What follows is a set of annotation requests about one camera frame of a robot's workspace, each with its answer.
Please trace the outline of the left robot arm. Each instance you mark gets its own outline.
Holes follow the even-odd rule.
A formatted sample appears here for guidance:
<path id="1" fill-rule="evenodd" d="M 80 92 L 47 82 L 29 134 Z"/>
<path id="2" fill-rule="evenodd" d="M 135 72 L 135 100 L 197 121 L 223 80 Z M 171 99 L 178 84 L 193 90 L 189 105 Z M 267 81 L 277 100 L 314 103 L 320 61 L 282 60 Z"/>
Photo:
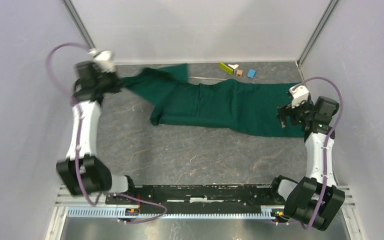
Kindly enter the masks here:
<path id="1" fill-rule="evenodd" d="M 105 94 L 120 92 L 123 84 L 115 72 L 102 72 L 92 61 L 74 66 L 78 79 L 72 90 L 73 130 L 64 160 L 56 171 L 72 196 L 98 192 L 118 192 L 125 204 L 137 198 L 134 182 L 128 175 L 113 176 L 99 160 L 97 135 Z"/>

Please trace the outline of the blue small block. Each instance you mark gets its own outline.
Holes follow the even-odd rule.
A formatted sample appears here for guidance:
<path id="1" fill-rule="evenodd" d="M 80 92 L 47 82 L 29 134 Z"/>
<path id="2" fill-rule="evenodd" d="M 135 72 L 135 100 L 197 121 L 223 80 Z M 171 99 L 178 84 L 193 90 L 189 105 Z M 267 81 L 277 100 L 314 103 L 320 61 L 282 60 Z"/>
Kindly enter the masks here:
<path id="1" fill-rule="evenodd" d="M 247 77 L 252 79 L 252 78 L 254 78 L 255 74 L 256 74 L 256 70 L 255 69 L 249 69 L 249 71 L 247 73 Z"/>

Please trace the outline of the green surgical cloth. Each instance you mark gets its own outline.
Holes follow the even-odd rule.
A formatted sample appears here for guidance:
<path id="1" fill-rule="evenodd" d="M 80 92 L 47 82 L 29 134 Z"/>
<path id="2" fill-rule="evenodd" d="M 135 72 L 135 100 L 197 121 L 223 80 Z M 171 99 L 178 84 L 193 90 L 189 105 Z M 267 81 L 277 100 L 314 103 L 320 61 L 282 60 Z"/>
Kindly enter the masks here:
<path id="1" fill-rule="evenodd" d="M 283 128 L 278 107 L 290 102 L 289 83 L 244 83 L 227 79 L 215 84 L 188 81 L 188 65 L 143 68 L 124 77 L 124 86 L 153 105 L 150 123 L 226 128 L 259 137 L 302 138 L 300 126 Z"/>

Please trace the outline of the brown wooden cube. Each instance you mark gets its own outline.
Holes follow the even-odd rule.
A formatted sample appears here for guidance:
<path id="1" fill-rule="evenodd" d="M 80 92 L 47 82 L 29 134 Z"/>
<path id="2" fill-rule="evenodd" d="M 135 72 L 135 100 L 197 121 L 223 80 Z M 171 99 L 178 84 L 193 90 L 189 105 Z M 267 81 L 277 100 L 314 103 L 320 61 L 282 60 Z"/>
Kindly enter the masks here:
<path id="1" fill-rule="evenodd" d="M 242 76 L 243 76 L 243 70 L 238 69 L 238 70 L 236 71 L 236 77 L 241 78 Z"/>

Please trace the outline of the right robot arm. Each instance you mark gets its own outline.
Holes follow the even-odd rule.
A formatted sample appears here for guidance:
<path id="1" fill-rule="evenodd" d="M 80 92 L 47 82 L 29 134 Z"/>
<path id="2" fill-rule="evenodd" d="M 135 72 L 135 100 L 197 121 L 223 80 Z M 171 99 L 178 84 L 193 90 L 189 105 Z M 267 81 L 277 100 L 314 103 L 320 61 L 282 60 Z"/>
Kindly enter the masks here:
<path id="1" fill-rule="evenodd" d="M 340 104 L 320 96 L 313 102 L 303 101 L 278 108 L 280 126 L 299 125 L 304 133 L 307 152 L 305 177 L 301 181 L 279 175 L 269 189 L 269 199 L 275 204 L 284 203 L 283 218 L 296 220 L 303 225 L 325 231 L 345 201 L 345 192 L 338 189 L 332 168 L 332 148 L 335 131 L 330 126 Z"/>

